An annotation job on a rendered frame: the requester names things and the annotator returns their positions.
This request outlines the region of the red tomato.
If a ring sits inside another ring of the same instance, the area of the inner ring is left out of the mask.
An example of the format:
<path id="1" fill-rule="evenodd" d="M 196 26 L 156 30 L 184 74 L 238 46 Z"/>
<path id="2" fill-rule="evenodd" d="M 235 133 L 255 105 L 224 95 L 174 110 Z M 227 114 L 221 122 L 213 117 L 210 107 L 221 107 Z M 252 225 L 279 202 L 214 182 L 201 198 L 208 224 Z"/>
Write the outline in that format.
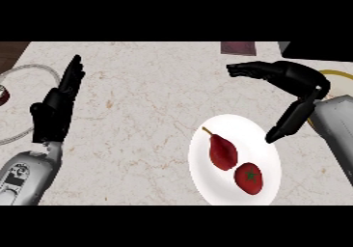
<path id="1" fill-rule="evenodd" d="M 254 163 L 244 163 L 235 170 L 233 179 L 238 187 L 249 195 L 255 195 L 263 187 L 261 171 Z"/>

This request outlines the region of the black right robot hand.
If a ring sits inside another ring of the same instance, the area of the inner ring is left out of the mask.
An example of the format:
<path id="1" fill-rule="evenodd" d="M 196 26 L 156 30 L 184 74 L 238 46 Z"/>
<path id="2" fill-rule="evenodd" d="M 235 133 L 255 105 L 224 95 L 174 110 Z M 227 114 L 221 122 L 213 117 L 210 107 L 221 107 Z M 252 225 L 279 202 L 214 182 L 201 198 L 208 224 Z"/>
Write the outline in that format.
<path id="1" fill-rule="evenodd" d="M 263 79 L 297 97 L 279 121 L 267 131 L 264 140 L 273 143 L 300 130 L 313 113 L 314 101 L 322 99 L 329 92 L 331 82 L 316 69 L 288 61 L 230 64 L 226 69 L 230 77 L 245 76 Z"/>

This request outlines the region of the red pear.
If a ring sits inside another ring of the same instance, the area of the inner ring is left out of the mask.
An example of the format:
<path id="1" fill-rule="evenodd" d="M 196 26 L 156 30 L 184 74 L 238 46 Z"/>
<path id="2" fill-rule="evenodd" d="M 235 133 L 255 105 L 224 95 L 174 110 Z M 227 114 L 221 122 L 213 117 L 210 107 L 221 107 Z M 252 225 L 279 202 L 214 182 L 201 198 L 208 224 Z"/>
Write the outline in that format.
<path id="1" fill-rule="evenodd" d="M 213 134 L 205 127 L 202 127 L 202 130 L 211 135 L 210 159 L 220 170 L 227 171 L 238 163 L 235 145 L 217 134 Z"/>

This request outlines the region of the mauve square object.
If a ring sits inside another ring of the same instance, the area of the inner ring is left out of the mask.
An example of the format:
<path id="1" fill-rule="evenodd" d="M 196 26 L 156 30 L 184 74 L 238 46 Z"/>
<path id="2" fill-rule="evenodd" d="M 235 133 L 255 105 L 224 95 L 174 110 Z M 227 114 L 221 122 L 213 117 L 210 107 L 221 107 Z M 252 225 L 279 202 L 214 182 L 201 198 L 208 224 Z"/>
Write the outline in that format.
<path id="1" fill-rule="evenodd" d="M 220 53 L 254 56 L 255 43 L 252 41 L 223 41 L 220 43 Z"/>

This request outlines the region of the white plate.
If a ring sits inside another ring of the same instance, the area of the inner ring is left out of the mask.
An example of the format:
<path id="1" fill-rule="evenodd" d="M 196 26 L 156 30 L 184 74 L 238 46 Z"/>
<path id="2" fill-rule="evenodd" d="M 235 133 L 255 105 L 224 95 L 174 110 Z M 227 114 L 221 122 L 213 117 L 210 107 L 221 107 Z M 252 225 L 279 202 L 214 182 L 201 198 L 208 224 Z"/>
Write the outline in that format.
<path id="1" fill-rule="evenodd" d="M 227 171 L 220 170 L 210 159 L 211 135 L 204 128 L 224 138 L 238 151 L 238 164 Z M 273 144 L 264 141 L 264 131 L 247 118 L 238 115 L 217 115 L 198 127 L 189 144 L 189 172 L 196 189 L 211 205 L 269 205 L 280 185 L 282 168 Z M 249 195 L 236 185 L 236 168 L 251 162 L 261 171 L 261 190 Z"/>

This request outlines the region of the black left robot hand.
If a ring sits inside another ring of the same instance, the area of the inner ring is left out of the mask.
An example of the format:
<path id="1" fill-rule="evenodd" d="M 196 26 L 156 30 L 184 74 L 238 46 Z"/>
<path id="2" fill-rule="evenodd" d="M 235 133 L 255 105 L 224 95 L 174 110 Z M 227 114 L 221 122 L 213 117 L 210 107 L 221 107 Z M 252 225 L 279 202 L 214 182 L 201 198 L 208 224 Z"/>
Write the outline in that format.
<path id="1" fill-rule="evenodd" d="M 66 66 L 59 86 L 48 91 L 44 100 L 29 106 L 34 143 L 63 141 L 84 75 L 81 56 L 75 55 Z"/>

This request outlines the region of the black appliance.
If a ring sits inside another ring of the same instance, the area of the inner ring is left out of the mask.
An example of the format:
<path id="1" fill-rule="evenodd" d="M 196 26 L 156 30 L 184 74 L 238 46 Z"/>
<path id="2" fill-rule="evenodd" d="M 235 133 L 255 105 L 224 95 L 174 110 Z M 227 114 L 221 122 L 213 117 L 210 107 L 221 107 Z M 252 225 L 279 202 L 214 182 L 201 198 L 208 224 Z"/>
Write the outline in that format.
<path id="1" fill-rule="evenodd" d="M 279 41 L 283 58 L 353 62 L 351 41 Z"/>

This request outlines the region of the yellow-rimmed cream bowl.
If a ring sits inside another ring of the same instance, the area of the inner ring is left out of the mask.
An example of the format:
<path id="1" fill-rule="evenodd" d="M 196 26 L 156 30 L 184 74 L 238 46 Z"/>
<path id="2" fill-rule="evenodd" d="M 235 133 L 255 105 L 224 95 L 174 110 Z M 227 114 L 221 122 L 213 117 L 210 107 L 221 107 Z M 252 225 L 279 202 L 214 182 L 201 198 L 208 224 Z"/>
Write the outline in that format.
<path id="1" fill-rule="evenodd" d="M 331 89 L 322 101 L 344 95 L 353 96 L 353 75 L 335 69 L 322 69 L 320 73 L 331 81 Z"/>

